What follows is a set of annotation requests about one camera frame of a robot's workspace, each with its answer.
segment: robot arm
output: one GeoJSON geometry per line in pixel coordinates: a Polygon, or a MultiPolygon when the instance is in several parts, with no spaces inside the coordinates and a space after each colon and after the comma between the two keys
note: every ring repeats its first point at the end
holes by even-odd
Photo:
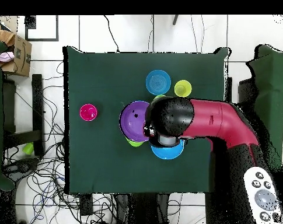
{"type": "Polygon", "coordinates": [[[234,105],[208,100],[161,97],[145,114],[144,133],[152,145],[170,147],[179,139],[217,137],[226,142],[230,199],[236,224],[282,224],[277,191],[257,136],[234,105]]]}

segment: floor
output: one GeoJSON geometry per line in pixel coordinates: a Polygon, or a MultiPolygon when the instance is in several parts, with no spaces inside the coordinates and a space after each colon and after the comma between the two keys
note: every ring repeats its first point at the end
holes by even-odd
{"type": "MultiPolygon", "coordinates": [[[[239,81],[250,78],[251,73],[245,62],[252,60],[254,49],[259,44],[271,44],[283,51],[283,16],[280,15],[179,15],[175,26],[172,25],[174,15],[155,15],[154,28],[152,15],[115,15],[107,16],[111,32],[120,51],[150,51],[150,52],[176,52],[176,53],[212,53],[218,47],[229,47],[231,55],[228,63],[228,76],[233,78],[233,102],[237,102],[237,85],[239,81]]],[[[24,16],[18,16],[18,35],[25,37],[24,16]]],[[[32,105],[31,74],[42,74],[44,87],[62,86],[63,79],[60,73],[62,66],[62,46],[74,46],[84,52],[105,53],[116,51],[116,45],[109,33],[107,20],[104,16],[58,16],[59,41],[31,41],[32,61],[29,78],[11,76],[15,80],[18,93],[32,105]]],[[[28,30],[30,39],[56,38],[55,16],[36,16],[36,30],[28,30]]],[[[64,98],[63,88],[50,87],[44,91],[44,96],[58,106],[55,122],[64,130],[64,98]]],[[[52,112],[45,104],[45,119],[51,121],[52,112]]],[[[32,130],[32,109],[18,96],[16,96],[16,131],[32,130]]],[[[45,123],[46,149],[55,141],[61,141],[61,135],[48,135],[50,127],[45,123]]],[[[14,158],[24,157],[18,152],[14,158]]],[[[15,152],[9,150],[9,156],[15,152]]],[[[46,154],[45,160],[55,157],[55,150],[46,154]]],[[[18,219],[28,223],[35,217],[41,201],[36,197],[41,189],[36,185],[46,182],[44,177],[29,177],[23,179],[18,187],[16,197],[16,211],[18,219]]],[[[205,199],[203,193],[181,194],[174,193],[171,200],[181,201],[180,211],[176,201],[169,202],[170,224],[205,224],[205,199]]],[[[58,211],[50,201],[41,211],[33,224],[49,224],[58,211]]],[[[79,224],[69,209],[60,209],[51,224],[79,224]]]]}

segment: purple bowl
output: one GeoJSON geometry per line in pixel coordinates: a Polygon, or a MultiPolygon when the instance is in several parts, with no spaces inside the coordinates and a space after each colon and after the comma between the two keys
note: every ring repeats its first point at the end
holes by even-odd
{"type": "Polygon", "coordinates": [[[144,135],[145,111],[149,103],[134,101],[125,106],[120,114],[120,130],[134,142],[145,142],[149,138],[144,135]]]}

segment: magenta cup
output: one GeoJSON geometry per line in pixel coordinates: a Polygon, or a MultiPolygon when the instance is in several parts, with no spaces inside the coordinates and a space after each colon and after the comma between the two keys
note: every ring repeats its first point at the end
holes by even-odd
{"type": "Polygon", "coordinates": [[[85,104],[80,108],[80,117],[85,121],[92,121],[97,117],[97,108],[91,104],[85,104]]]}

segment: green cup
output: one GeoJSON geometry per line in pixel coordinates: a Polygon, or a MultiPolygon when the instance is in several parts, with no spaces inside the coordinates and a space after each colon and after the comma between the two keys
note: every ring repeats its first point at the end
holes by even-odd
{"type": "Polygon", "coordinates": [[[165,95],[159,94],[159,95],[157,95],[155,98],[153,98],[153,100],[155,100],[155,99],[157,99],[157,98],[159,98],[159,97],[163,97],[163,96],[165,96],[165,95]]]}
{"type": "Polygon", "coordinates": [[[139,147],[140,145],[142,145],[144,142],[134,142],[129,140],[128,138],[126,138],[126,140],[129,142],[129,144],[131,144],[133,147],[139,147]]]}
{"type": "Polygon", "coordinates": [[[32,152],[33,152],[33,143],[30,142],[30,143],[26,144],[24,146],[24,148],[22,149],[22,151],[27,155],[31,155],[32,152]]]}

